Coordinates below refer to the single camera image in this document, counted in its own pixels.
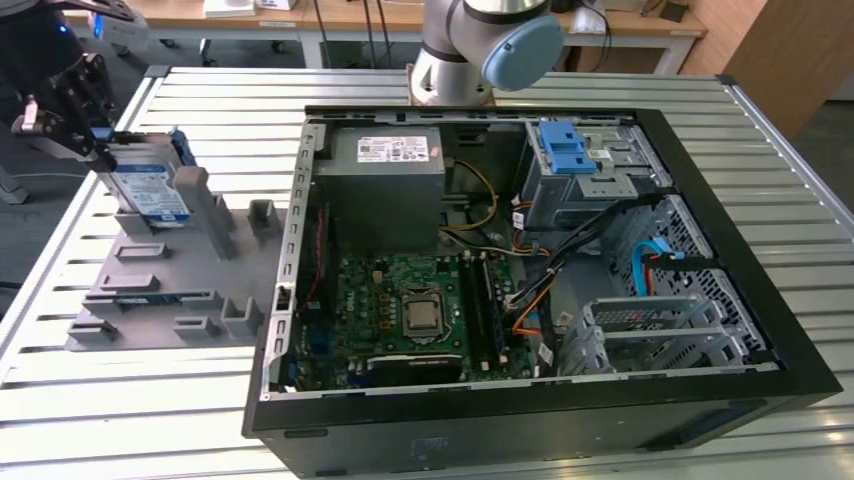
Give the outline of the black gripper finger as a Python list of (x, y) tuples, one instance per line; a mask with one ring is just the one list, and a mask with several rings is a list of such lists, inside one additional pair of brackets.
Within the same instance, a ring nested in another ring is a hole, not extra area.
[(117, 98), (101, 54), (86, 53), (79, 62), (51, 79), (54, 103), (45, 109), (61, 115), (97, 144), (117, 124)]
[(33, 95), (25, 97), (23, 111), (11, 131), (31, 146), (58, 158), (86, 161), (94, 153), (93, 138), (81, 133), (61, 115), (46, 110)]

